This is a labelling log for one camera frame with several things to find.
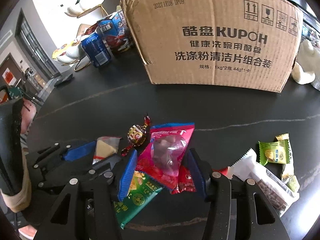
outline soda can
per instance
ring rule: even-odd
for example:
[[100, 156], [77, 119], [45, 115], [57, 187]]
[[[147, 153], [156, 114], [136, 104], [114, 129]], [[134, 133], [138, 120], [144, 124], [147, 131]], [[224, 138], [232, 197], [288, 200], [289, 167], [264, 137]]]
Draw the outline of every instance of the soda can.
[[110, 53], [96, 32], [81, 41], [81, 46], [95, 67], [100, 67], [111, 61]]

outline candy wrapper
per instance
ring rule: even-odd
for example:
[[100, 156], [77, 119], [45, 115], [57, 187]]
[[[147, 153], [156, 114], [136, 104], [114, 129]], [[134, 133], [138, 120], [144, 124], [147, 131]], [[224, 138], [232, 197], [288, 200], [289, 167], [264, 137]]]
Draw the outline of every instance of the candy wrapper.
[[267, 168], [256, 162], [257, 155], [250, 149], [239, 161], [231, 167], [234, 175], [242, 181], [254, 179], [271, 204], [280, 210], [280, 217], [293, 202], [299, 199], [299, 193], [294, 193]]
[[150, 118], [149, 116], [144, 116], [144, 123], [143, 125], [133, 125], [128, 131], [128, 142], [129, 146], [124, 148], [121, 151], [122, 156], [126, 156], [128, 151], [133, 147], [138, 147], [142, 145], [146, 138], [147, 138], [147, 127], [150, 125]]
[[260, 164], [265, 166], [269, 163], [289, 163], [289, 142], [288, 139], [277, 142], [259, 142]]
[[92, 164], [109, 157], [118, 152], [120, 137], [103, 136], [97, 139], [96, 151], [94, 153]]
[[135, 171], [129, 190], [129, 195], [122, 202], [114, 202], [116, 218], [123, 229], [136, 214], [138, 214], [163, 187], [153, 181], [148, 175]]
[[297, 193], [300, 188], [300, 184], [296, 176], [291, 176], [289, 178], [282, 179], [282, 182], [286, 184], [288, 188], [291, 189], [294, 193]]
[[182, 191], [196, 192], [190, 171], [183, 165], [179, 168], [178, 184], [171, 191], [171, 194], [181, 193]]
[[289, 153], [288, 163], [282, 165], [282, 174], [281, 174], [281, 179], [284, 180], [294, 175], [293, 157], [292, 157], [291, 144], [289, 140], [289, 134], [285, 133], [285, 134], [278, 135], [276, 136], [276, 139], [278, 141], [288, 140], [288, 153]]
[[138, 157], [136, 169], [174, 189], [194, 128], [194, 123], [168, 123], [151, 127], [151, 142]]

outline green snack package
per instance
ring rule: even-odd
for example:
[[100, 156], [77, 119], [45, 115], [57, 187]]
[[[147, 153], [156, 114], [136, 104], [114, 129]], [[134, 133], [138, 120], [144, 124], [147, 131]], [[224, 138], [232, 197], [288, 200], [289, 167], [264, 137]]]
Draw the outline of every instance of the green snack package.
[[129, 195], [122, 202], [114, 202], [116, 217], [123, 229], [136, 214], [140, 212], [163, 187], [147, 174], [134, 172]]
[[288, 150], [289, 150], [289, 162], [287, 164], [282, 165], [282, 174], [281, 174], [281, 180], [284, 181], [287, 178], [290, 178], [291, 176], [294, 175], [294, 167], [293, 167], [293, 155], [292, 155], [292, 149], [291, 149], [291, 144], [289, 140], [289, 134], [284, 133], [281, 135], [276, 136], [276, 139], [278, 141], [280, 140], [288, 140]]
[[270, 163], [289, 163], [289, 143], [288, 140], [279, 140], [277, 142], [264, 143], [259, 142], [260, 164], [265, 166]]
[[287, 185], [287, 187], [288, 187], [289, 189], [291, 189], [294, 193], [297, 193], [298, 190], [299, 190], [299, 188], [300, 188], [300, 184], [299, 184], [296, 176], [290, 177], [290, 178], [287, 180], [286, 185]]

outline pink snack bag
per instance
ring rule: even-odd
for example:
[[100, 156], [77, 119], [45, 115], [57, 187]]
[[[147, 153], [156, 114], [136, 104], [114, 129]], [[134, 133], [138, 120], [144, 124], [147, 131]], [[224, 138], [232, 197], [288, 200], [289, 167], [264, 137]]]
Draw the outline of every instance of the pink snack bag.
[[194, 129], [194, 123], [167, 123], [151, 127], [150, 143], [138, 157], [136, 170], [174, 189]]

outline cardboard box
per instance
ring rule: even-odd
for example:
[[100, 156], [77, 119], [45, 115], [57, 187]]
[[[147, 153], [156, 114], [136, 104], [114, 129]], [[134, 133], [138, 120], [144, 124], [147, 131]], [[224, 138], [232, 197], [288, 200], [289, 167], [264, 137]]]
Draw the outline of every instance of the cardboard box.
[[154, 84], [281, 92], [303, 13], [286, 0], [120, 0]]

